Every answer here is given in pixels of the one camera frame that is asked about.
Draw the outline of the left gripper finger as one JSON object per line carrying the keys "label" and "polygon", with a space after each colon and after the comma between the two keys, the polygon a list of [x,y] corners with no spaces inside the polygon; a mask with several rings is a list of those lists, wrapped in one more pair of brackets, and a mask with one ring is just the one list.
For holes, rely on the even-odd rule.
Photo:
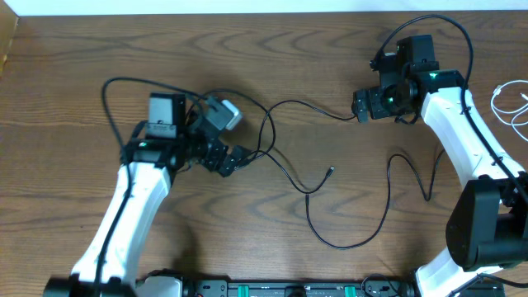
{"label": "left gripper finger", "polygon": [[217,173],[222,177],[229,177],[237,167],[241,157],[239,154],[227,154],[220,163]]}
{"label": "left gripper finger", "polygon": [[252,155],[252,150],[236,145],[233,147],[233,158],[236,165],[246,164]]}

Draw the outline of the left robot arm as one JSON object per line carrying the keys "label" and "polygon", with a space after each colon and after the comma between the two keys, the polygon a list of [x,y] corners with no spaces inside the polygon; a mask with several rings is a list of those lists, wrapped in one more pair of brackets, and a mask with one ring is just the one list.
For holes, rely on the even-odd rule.
{"label": "left robot arm", "polygon": [[152,93],[148,119],[125,146],[115,193],[89,248],[67,278],[49,279],[45,296],[193,296],[192,281],[160,271],[138,279],[139,258],[159,206],[187,162],[229,176],[247,151],[229,148],[219,136],[242,112],[230,101],[207,97],[192,115],[189,96]]}

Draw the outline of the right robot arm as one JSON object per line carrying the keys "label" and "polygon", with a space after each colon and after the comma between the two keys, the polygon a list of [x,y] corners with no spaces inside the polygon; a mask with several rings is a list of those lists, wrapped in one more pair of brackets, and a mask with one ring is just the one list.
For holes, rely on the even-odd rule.
{"label": "right robot arm", "polygon": [[445,228],[445,249],[414,274],[420,296],[455,296],[527,259],[527,172],[497,142],[474,107],[467,82],[442,70],[430,35],[379,51],[370,67],[380,85],[358,90],[360,122],[412,114],[423,119],[453,163],[463,188]]}

